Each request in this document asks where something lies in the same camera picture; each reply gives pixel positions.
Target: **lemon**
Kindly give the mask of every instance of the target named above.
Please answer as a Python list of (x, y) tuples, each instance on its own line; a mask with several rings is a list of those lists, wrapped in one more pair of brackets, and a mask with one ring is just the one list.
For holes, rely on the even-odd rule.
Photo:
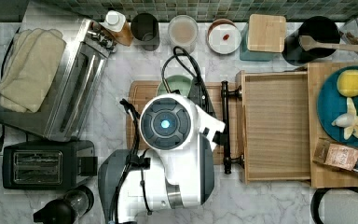
[(346, 70), (339, 75), (337, 89), (341, 95), (353, 97), (358, 95), (358, 70)]

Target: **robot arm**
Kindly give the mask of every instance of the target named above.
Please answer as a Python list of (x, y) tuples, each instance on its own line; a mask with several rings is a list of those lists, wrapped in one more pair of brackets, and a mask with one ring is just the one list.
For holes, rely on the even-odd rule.
[[(154, 98), (140, 118), (140, 133), (151, 150), (150, 165), (129, 172), (118, 197), (119, 223), (135, 221), (149, 209), (173, 209), (203, 204), (214, 187), (213, 137), (225, 124), (187, 98), (165, 94)], [(99, 191), (106, 220), (128, 150), (117, 150), (101, 166)], [(145, 194), (141, 186), (145, 180)]]

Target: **wooden spoon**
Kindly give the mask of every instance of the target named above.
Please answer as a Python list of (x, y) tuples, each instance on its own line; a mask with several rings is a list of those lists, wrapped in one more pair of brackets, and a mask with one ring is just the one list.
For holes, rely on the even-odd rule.
[(321, 43), (314, 40), (310, 35), (301, 35), (300, 45), (305, 51), (310, 49), (341, 49), (358, 52), (358, 45)]

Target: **toaster slot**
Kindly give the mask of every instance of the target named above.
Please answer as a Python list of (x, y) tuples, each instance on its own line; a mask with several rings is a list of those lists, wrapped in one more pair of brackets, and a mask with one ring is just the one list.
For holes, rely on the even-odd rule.
[(60, 151), (16, 151), (13, 160), (13, 182), (16, 184), (58, 185), (62, 182)]
[(77, 62), (81, 64), (81, 69), (74, 92), (63, 117), (60, 127), (61, 133), (67, 133), (68, 130), (73, 132), (77, 128), (78, 122), (81, 119), (80, 115), (89, 104), (88, 98), (90, 98), (92, 86), (96, 84), (95, 78), (101, 73), (101, 63), (103, 60), (101, 60), (98, 52), (93, 48), (82, 45), (77, 59)]

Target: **marble countertop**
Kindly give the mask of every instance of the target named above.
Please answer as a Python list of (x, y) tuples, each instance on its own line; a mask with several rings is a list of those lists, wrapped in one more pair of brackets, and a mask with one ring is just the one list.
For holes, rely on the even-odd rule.
[[(191, 54), (206, 82), (228, 80), (233, 82), (240, 70), (247, 72), (280, 72), (295, 67), (278, 54), (271, 62), (244, 62), (239, 50), (229, 55), (218, 55), (205, 44), (205, 33), (210, 23), (199, 23), (199, 38)], [(290, 35), (300, 23), (288, 23)], [(237, 23), (241, 30), (244, 23)], [(5, 50), (19, 24), (0, 23), (0, 64)], [(82, 139), (90, 140), (101, 164), (114, 150), (126, 148), (126, 113), (118, 103), (128, 98), (134, 80), (160, 80), (160, 69), (172, 55), (167, 35), (168, 23), (159, 25), (160, 46), (156, 51), (144, 51), (139, 46), (118, 46), (109, 57)], [(351, 52), (337, 51), (323, 59), (333, 62), (354, 62), (358, 56)], [(177, 62), (171, 62), (166, 76), (185, 74)], [(5, 146), (25, 141), (25, 134), (7, 128)], [(224, 174), (222, 165), (215, 165), (213, 195), (199, 207), (157, 211), (152, 216), (141, 214), (138, 223), (252, 223), (291, 224), (313, 223), (310, 217), (310, 200), (314, 189), (296, 181), (240, 182), (241, 168), (233, 166), (231, 175)], [(0, 157), (0, 224), (33, 223), (33, 213), (64, 194), (63, 191), (11, 190), (2, 186), (2, 157)], [(98, 196), (97, 177), (87, 184), (96, 198), (93, 208), (78, 223), (104, 223)]]

